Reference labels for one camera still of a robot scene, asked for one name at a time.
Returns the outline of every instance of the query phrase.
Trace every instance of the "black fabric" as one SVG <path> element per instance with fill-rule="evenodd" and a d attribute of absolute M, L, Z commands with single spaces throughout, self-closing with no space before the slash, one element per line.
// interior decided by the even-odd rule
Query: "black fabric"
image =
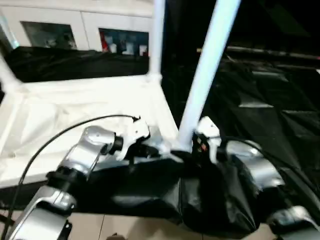
<path fill-rule="evenodd" d="M 183 63 L 194 63 L 197 49 L 203 47 L 216 1 L 201 4 L 195 4 L 193 0 L 167 2 L 170 22 L 166 27 L 172 31 L 165 37 L 171 40 L 168 42 L 170 54 L 174 53 Z M 277 57 L 295 53 L 318 58 L 319 32 L 314 19 L 317 8 L 312 0 L 306 2 L 242 0 L 227 46 L 259 49 L 266 55 L 276 51 Z"/>
<path fill-rule="evenodd" d="M 143 75 L 149 62 L 143 56 L 22 46 L 5 60 L 26 83 Z"/>
<path fill-rule="evenodd" d="M 7 222 L 7 217 L 6 216 L 4 216 L 4 215 L 2 215 L 2 214 L 0 214 L 0 222 L 1 223 L 6 223 Z M 11 221 L 10 221 L 10 225 L 12 226 L 13 224 L 15 224 L 15 221 L 13 221 L 12 219 L 11 219 Z"/>
<path fill-rule="evenodd" d="M 136 75 L 148 70 L 147 58 L 94 51 L 20 47 L 6 60 L 24 82 Z M 195 62 L 164 65 L 162 88 L 178 125 L 195 69 Z M 209 116 L 222 135 L 253 140 L 299 169 L 319 195 L 319 85 L 315 70 L 222 62 L 202 115 Z M 286 197 L 305 206 L 319 222 L 320 204 L 306 184 L 274 163 L 288 183 Z M 171 159 L 114 168 L 93 174 L 83 187 L 77 211 L 166 218 L 197 232 L 241 238 L 255 231 L 270 212 L 285 206 L 269 201 L 270 194 L 256 195 L 248 178 L 236 159 L 201 169 Z M 24 185 L 17 209 L 23 209 L 43 184 Z M 13 187 L 0 190 L 1 208 L 8 208 L 13 191 Z"/>

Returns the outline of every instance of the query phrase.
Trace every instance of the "glass cabinet door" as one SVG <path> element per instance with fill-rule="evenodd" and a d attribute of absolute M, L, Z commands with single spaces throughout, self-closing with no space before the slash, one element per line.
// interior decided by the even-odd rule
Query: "glass cabinet door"
<path fill-rule="evenodd" d="M 99 28 L 103 52 L 119 55 L 148 56 L 149 33 Z"/>
<path fill-rule="evenodd" d="M 1 10 L 19 46 L 88 49 L 79 11 L 13 6 Z"/>
<path fill-rule="evenodd" d="M 31 21 L 21 24 L 33 47 L 77 49 L 70 25 Z"/>
<path fill-rule="evenodd" d="M 148 56 L 152 17 L 83 12 L 89 48 L 121 55 Z"/>

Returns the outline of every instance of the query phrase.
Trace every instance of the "tile floor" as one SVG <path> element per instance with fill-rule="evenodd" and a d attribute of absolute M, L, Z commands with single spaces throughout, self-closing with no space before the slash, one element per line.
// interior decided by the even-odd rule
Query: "tile floor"
<path fill-rule="evenodd" d="M 13 219 L 17 219 L 20 213 L 16 211 Z M 74 213 L 69 221 L 73 224 L 69 240 L 106 240 L 115 233 L 128 240 L 219 240 L 181 229 L 166 220 L 156 218 Z M 262 225 L 257 232 L 243 240 L 273 239 L 275 236 L 268 226 Z"/>

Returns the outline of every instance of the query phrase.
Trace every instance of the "metal rod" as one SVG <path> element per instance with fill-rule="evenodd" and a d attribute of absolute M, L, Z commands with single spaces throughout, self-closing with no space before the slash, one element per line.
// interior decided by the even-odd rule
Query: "metal rod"
<path fill-rule="evenodd" d="M 0 84 L 2 91 L 8 93 L 20 83 L 0 53 Z"/>
<path fill-rule="evenodd" d="M 179 128 L 178 144 L 182 150 L 190 152 L 192 149 L 193 133 L 198 125 L 240 2 L 241 0 L 217 0 L 214 6 Z"/>
<path fill-rule="evenodd" d="M 154 0 L 153 26 L 151 32 L 151 52 L 149 73 L 159 75 L 161 73 L 161 57 L 165 21 L 165 0 Z"/>

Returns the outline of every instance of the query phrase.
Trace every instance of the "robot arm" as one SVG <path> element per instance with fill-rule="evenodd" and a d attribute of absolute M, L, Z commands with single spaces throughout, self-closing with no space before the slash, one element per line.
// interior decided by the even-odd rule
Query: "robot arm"
<path fill-rule="evenodd" d="M 121 136 L 99 126 L 87 127 L 79 142 L 66 154 L 56 171 L 47 175 L 48 182 L 35 194 L 19 219 L 12 227 L 8 240 L 37 240 L 45 236 L 48 240 L 68 239 L 72 224 L 68 217 L 77 206 L 79 193 L 88 181 L 101 155 L 114 155 L 121 161 L 128 153 L 129 147 L 150 136 L 148 126 L 138 120 Z M 260 206 L 266 209 L 264 219 L 273 233 L 285 240 L 301 239 L 308 235 L 319 239 L 319 227 L 303 204 L 291 203 L 290 197 L 282 187 L 285 182 L 275 166 L 257 149 L 236 140 L 225 142 L 220 137 L 219 129 L 208 118 L 204 117 L 193 138 L 192 156 L 194 161 L 206 161 L 205 164 L 215 165 L 219 169 L 222 161 L 240 160 L 245 170 L 241 174 L 251 180 L 250 184 L 279 207 Z M 219 158 L 221 150 L 225 159 Z M 292 226 L 308 223 L 308 228 L 292 231 Z"/>
<path fill-rule="evenodd" d="M 101 155 L 112 154 L 121 161 L 129 147 L 150 135 L 141 119 L 122 135 L 99 126 L 87 127 L 66 154 L 56 171 L 42 186 L 10 230 L 8 240 L 64 240 L 72 229 L 68 217 L 77 205 L 81 187 L 89 179 Z"/>

